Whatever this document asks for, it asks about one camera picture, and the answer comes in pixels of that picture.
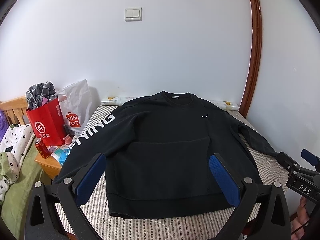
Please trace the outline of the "person's right hand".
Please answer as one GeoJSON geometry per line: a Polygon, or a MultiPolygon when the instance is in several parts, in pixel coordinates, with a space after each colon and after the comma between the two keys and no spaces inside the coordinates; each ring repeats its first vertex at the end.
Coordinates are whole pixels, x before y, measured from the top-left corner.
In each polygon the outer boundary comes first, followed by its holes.
{"type": "Polygon", "coordinates": [[[307,199],[301,197],[300,204],[297,207],[297,217],[291,223],[291,240],[302,239],[306,232],[306,225],[309,222],[309,215],[305,208],[307,199]]]}

